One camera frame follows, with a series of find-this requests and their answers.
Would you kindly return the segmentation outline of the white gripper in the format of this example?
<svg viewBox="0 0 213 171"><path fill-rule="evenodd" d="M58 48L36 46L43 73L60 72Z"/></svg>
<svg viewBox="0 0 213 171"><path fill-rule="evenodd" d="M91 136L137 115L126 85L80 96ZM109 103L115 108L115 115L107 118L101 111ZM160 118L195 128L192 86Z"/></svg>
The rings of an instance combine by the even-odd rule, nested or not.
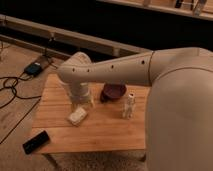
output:
<svg viewBox="0 0 213 171"><path fill-rule="evenodd" d="M89 107L94 108L94 100L91 99L91 92L88 83L74 83L69 85L71 112L74 112L78 104L88 102Z"/></svg>

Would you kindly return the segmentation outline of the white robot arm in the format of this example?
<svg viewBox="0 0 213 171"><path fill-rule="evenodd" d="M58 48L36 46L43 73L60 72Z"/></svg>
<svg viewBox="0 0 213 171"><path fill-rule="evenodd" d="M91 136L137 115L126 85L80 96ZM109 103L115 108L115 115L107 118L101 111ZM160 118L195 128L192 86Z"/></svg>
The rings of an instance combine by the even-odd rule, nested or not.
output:
<svg viewBox="0 0 213 171"><path fill-rule="evenodd" d="M148 86L147 170L213 171L213 52L165 49L97 63L77 52L58 76L75 100L90 82Z"/></svg>

